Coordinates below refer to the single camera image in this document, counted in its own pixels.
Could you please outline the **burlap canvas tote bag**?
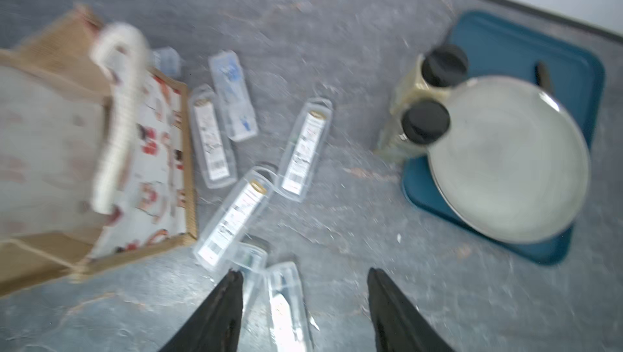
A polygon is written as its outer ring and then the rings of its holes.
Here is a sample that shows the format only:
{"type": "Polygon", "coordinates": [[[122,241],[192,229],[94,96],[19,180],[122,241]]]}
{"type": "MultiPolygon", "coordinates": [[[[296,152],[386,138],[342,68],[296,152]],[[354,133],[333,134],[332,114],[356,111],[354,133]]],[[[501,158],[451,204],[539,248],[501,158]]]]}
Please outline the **burlap canvas tote bag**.
{"type": "Polygon", "coordinates": [[[76,6],[1,52],[1,293],[196,242],[188,87],[76,6]]]}

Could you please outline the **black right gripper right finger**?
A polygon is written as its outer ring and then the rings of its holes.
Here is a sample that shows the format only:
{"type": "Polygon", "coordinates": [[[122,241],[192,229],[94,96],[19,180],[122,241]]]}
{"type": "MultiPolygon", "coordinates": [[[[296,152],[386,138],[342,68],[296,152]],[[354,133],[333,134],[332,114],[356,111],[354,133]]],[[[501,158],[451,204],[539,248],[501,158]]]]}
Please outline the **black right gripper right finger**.
{"type": "Polygon", "coordinates": [[[453,349],[384,270],[369,270],[368,292],[378,351],[433,352],[453,349]]]}

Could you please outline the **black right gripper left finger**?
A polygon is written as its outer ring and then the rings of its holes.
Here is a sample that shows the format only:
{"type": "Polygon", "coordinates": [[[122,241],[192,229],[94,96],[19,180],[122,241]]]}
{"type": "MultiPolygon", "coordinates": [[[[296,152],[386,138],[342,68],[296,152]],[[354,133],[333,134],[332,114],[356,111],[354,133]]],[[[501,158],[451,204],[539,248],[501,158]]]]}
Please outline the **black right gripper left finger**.
{"type": "Polygon", "coordinates": [[[238,350],[243,274],[230,270],[160,352],[238,350]]]}

